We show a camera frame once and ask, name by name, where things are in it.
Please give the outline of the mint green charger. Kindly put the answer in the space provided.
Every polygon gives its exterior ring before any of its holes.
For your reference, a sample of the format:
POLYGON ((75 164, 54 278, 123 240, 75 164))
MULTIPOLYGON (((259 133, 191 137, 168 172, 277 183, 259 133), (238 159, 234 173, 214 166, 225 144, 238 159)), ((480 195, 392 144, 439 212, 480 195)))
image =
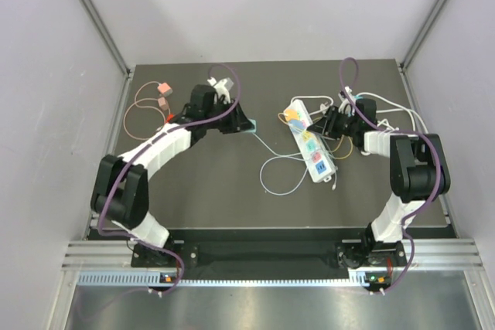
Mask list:
POLYGON ((257 130, 257 123, 256 123, 256 120, 254 120, 254 119, 249 119, 249 122, 251 123, 251 126, 246 130, 246 132, 253 134, 257 130))

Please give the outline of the white power strip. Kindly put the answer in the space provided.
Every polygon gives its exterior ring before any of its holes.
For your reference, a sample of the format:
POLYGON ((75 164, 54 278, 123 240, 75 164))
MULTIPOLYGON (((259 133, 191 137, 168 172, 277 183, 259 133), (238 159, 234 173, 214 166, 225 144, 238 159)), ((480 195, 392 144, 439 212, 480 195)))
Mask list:
POLYGON ((302 155, 302 159, 306 164, 306 168, 312 181, 314 183, 330 182, 336 174, 336 166, 320 137, 307 131, 307 127, 313 124, 313 120, 310 117, 306 106, 301 99, 297 98, 291 100, 290 105, 288 105, 286 109, 288 108, 298 111, 301 117, 300 121, 306 126, 306 130, 302 133, 295 133, 289 126, 288 128, 295 139, 295 143, 302 155))

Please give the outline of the beige brown charger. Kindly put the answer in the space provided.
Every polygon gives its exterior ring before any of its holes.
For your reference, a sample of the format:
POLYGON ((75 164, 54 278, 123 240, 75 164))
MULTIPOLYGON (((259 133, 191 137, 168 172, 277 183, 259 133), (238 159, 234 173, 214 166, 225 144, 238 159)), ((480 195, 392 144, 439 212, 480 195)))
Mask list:
POLYGON ((166 111, 169 109, 169 103, 164 97, 160 97, 158 100, 158 106, 162 111, 166 111))

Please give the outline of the salmon pink charger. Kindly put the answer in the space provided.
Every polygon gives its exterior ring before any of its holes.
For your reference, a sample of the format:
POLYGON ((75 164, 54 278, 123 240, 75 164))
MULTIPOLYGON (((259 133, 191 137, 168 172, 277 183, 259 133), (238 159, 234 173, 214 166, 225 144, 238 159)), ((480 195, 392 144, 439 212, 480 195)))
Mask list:
POLYGON ((172 88, 167 83, 160 83, 157 86, 157 90, 164 97, 168 97, 172 93, 172 88))

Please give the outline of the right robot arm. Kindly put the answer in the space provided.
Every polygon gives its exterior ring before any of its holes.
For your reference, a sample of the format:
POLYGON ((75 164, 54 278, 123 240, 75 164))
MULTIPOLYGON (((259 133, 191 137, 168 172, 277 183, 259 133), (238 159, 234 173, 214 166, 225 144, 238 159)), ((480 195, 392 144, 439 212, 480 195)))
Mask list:
POLYGON ((358 98, 347 114, 335 106, 309 126, 321 137, 346 136, 353 146, 371 155, 389 159, 391 196, 379 217, 370 223, 361 237, 361 256, 377 265, 390 251, 398 248, 403 232, 427 201, 434 201, 449 191, 451 178, 437 134, 399 134, 380 131, 377 104, 358 98))

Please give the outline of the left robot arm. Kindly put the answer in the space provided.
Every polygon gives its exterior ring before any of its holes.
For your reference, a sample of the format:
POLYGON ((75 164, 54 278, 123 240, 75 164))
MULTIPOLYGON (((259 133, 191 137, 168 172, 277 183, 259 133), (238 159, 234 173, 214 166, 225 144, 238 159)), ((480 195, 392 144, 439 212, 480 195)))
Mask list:
POLYGON ((204 138, 209 130, 222 134, 253 131, 255 125, 230 96, 230 78, 197 84, 189 103, 150 139, 122 155, 105 155, 97 171, 90 208, 134 238, 150 245, 158 265, 170 264, 175 247, 170 233, 149 212, 149 181, 168 161, 204 138))

